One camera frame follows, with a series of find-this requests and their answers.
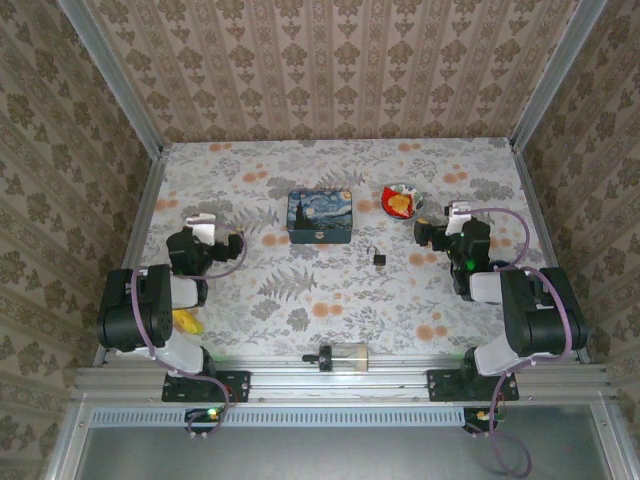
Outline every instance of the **small bowl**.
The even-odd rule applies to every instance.
[[[385,185],[385,187],[388,187],[394,192],[400,193],[401,195],[411,195],[412,205],[413,205],[413,215],[411,215],[409,218],[405,218],[405,217],[399,217],[397,215],[393,215],[389,213],[386,209],[384,201],[382,200],[382,196],[380,196],[380,205],[382,206],[382,210],[384,211],[384,213],[389,215],[394,220],[400,220],[400,221],[414,220],[418,216],[420,210],[422,210],[422,207],[424,206],[424,197],[422,196],[422,193],[420,193],[420,190],[412,187],[411,185],[407,185],[406,183],[394,183],[392,185]]]

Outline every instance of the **gray leaf pattern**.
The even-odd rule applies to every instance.
[[[445,222],[443,206],[459,199],[531,218],[504,140],[175,144],[142,264],[169,260],[165,241],[187,216],[212,213],[244,229],[245,264],[210,282],[207,303],[195,313],[204,326],[199,342],[218,356],[297,357],[320,343],[360,341],[375,353],[439,354],[492,339],[503,328],[500,307],[456,297],[446,255],[417,246],[413,226],[380,209],[380,194],[391,181],[419,188],[425,196],[421,214],[435,224]],[[291,244],[285,228],[289,192],[336,186],[352,194],[351,243]],[[491,258],[514,258],[524,239],[517,220],[479,217],[491,224]],[[218,233],[226,241],[229,232]],[[381,270],[367,253],[372,245],[387,257]],[[543,266],[533,230],[531,245],[526,263]],[[214,263],[209,272],[224,272],[235,262]],[[16,272],[20,282],[28,281],[18,274],[30,270]],[[41,359],[40,372],[57,368],[48,358]]]
[[[286,300],[290,298],[298,299],[300,294],[305,290],[311,291],[313,287],[317,287],[313,273],[309,275],[307,269],[304,269],[304,273],[291,269],[291,273],[284,272],[280,269],[276,273],[271,275],[267,281],[258,290],[258,295],[266,295],[267,297],[274,297],[282,300],[284,297]]]
[[[2,345],[0,345],[0,360],[9,358],[11,355],[15,355],[15,353],[16,349],[13,346],[11,337],[9,337],[9,335],[5,335]]]
[[[253,310],[251,310],[251,315],[259,318],[263,322],[266,322],[267,318],[269,318],[272,313],[277,312],[279,309],[279,303],[274,302],[270,298],[267,298],[266,300],[261,301],[255,307],[253,307]]]
[[[311,321],[304,308],[296,308],[289,314],[289,318],[287,318],[287,325],[291,326],[294,332],[304,332],[309,327],[309,323],[311,323]]]

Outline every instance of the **starry night box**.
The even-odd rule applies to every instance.
[[[351,192],[293,191],[287,204],[291,243],[349,243],[353,229]]]

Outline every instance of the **yellow object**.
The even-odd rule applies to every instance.
[[[180,327],[181,330],[192,335],[197,335],[198,333],[204,332],[204,327],[202,326],[202,324],[186,310],[174,310],[173,321],[177,324],[178,327]]]
[[[398,213],[405,213],[409,209],[411,199],[406,195],[394,195],[389,199],[389,205]]]

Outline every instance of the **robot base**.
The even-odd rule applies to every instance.
[[[202,376],[215,377],[226,385],[229,391],[229,401],[234,403],[246,403],[249,401],[251,389],[251,372],[241,370],[216,371],[209,353],[203,349],[204,362]],[[167,374],[164,377],[162,387],[162,401],[175,403],[222,403],[224,394],[211,382],[192,380],[185,377],[172,377]]]
[[[427,387],[432,402],[490,402],[500,377],[483,377],[476,369],[475,348],[467,350],[457,370],[428,370]],[[500,389],[504,400],[518,400],[515,375]]]

